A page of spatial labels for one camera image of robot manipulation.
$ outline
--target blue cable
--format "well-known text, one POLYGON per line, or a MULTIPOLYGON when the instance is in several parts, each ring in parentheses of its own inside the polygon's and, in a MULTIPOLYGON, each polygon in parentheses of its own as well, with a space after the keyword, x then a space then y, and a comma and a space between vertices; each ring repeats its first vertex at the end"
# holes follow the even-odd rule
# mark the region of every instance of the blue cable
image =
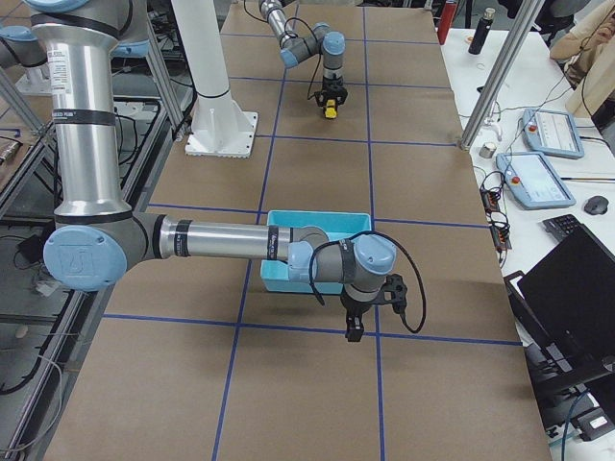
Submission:
POLYGON ((564 458, 566 457, 566 435, 568 434, 568 426, 570 425, 570 420, 573 417, 573 411, 575 411, 575 407, 577 406, 577 403, 579 403, 580 400, 583 397, 585 397, 588 393, 589 393, 589 389, 585 389, 583 392, 581 392, 577 396, 575 401, 573 401, 573 404, 570 405, 570 410, 568 410, 568 415, 566 415, 566 423, 564 424, 564 434, 561 436, 561 461, 564 461, 564 458))

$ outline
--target label on robot arm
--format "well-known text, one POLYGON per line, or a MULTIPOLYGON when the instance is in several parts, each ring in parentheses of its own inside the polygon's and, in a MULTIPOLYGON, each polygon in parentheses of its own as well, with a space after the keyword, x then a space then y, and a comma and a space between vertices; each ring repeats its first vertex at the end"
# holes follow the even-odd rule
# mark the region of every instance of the label on robot arm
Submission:
POLYGON ((51 93, 54 95, 70 94, 70 67, 68 53, 63 50, 47 52, 49 74, 51 79, 51 93))

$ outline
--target black keyboard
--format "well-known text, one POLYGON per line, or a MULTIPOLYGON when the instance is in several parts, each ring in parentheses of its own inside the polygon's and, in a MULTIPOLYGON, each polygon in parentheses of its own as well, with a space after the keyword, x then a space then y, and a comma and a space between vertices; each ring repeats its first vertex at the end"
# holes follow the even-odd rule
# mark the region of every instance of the black keyboard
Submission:
POLYGON ((545 219, 543 224, 547 232, 552 234, 558 242, 561 242, 576 228, 581 226, 581 223, 572 214, 564 214, 563 216, 545 219))

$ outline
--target brown table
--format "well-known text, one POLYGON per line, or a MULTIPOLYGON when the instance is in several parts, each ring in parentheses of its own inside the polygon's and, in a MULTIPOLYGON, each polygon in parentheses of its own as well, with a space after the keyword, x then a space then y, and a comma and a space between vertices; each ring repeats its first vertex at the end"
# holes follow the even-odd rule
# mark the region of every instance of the brown table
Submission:
MULTIPOLYGON (((348 344, 339 300, 269 293, 258 262, 143 263, 115 288, 45 459, 550 460, 431 14, 295 9, 348 39, 339 118, 306 101, 315 60, 284 72, 267 26, 233 5, 223 44, 235 100, 260 116, 254 152, 175 145, 150 210, 369 212, 421 269, 425 329, 381 308, 348 344)), ((396 270, 415 323, 416 283, 396 270)))

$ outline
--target red bottle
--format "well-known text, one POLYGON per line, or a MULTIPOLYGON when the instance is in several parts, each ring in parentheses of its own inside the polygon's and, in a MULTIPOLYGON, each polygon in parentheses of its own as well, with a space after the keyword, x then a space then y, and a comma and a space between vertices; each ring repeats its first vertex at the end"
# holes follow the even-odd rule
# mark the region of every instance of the red bottle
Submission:
POLYGON ((451 29, 451 24, 453 24, 456 9, 456 0, 446 0, 442 16, 440 17, 440 23, 438 24, 438 41, 441 45, 446 41, 446 35, 449 33, 449 29, 451 29))

